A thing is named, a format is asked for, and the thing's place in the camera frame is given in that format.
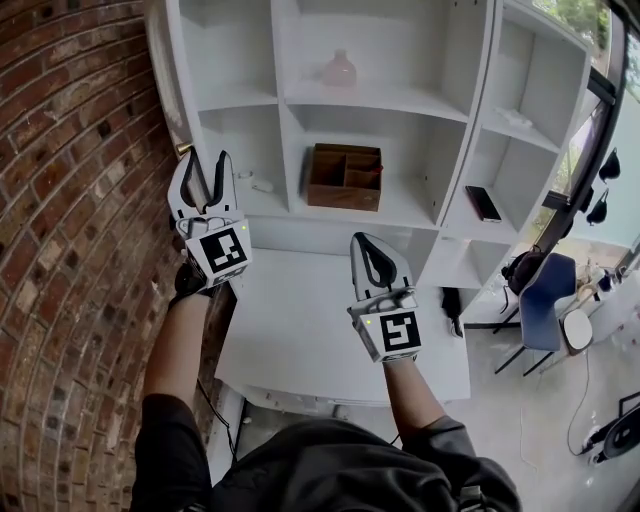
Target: smartphone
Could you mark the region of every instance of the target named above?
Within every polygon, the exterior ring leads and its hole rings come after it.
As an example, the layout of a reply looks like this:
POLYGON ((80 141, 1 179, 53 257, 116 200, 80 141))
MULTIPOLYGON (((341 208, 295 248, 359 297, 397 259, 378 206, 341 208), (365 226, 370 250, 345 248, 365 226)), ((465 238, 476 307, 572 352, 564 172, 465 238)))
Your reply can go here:
POLYGON ((469 199, 471 200, 471 204, 476 210, 478 217, 483 222, 502 222, 502 218, 496 210, 496 207, 493 205, 493 201, 487 194, 487 191, 482 187, 464 187, 469 194, 469 199))

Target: bag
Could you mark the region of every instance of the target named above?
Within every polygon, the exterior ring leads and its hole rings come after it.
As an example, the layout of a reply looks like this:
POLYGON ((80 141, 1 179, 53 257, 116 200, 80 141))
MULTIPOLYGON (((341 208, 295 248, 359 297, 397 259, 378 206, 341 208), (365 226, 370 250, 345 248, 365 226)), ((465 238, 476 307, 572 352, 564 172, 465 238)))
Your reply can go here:
POLYGON ((540 247, 534 245, 529 252, 523 252, 511 262, 511 265, 504 267, 501 273, 509 289, 516 295, 520 295, 542 265, 545 257, 540 247))

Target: desk surface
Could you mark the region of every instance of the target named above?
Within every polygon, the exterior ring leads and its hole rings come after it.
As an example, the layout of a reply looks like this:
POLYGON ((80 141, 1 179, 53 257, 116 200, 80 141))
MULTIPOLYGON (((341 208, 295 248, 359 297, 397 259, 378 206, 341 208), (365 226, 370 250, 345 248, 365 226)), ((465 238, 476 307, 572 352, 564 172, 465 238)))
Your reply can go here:
MULTIPOLYGON (((382 366, 346 312, 355 302, 348 257, 255 249, 234 290, 217 378, 236 388, 388 403, 382 366)), ((420 371, 439 400, 469 398, 466 342, 449 332, 440 289, 421 288, 417 298, 420 371)))

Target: human arm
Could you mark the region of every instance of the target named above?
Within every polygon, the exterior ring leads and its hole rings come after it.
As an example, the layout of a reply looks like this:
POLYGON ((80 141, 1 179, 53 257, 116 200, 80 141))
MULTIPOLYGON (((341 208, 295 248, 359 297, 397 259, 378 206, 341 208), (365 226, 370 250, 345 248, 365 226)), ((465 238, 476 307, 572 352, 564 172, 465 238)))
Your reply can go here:
POLYGON ((476 456, 467 429, 446 415, 412 359, 384 363, 384 374, 404 451, 436 464, 454 494, 478 485, 496 511, 521 510, 508 474, 493 460, 476 456))
POLYGON ((206 503, 209 466, 191 411, 209 297, 179 298, 154 344, 144 380, 131 510, 178 511, 206 503))
POLYGON ((176 303, 164 319, 144 377, 144 396, 175 396, 193 405, 209 297, 194 294, 176 303))
POLYGON ((389 400, 398 434, 406 442, 413 434, 445 415, 413 359, 384 363, 389 400))

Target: wooden box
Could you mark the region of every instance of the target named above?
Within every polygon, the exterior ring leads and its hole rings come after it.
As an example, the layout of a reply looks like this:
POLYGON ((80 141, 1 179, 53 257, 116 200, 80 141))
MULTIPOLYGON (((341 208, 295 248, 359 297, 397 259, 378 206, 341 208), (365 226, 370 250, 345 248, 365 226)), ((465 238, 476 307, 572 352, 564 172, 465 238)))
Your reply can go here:
POLYGON ((377 212, 382 192, 381 173, 379 148, 316 144, 307 203, 377 212))

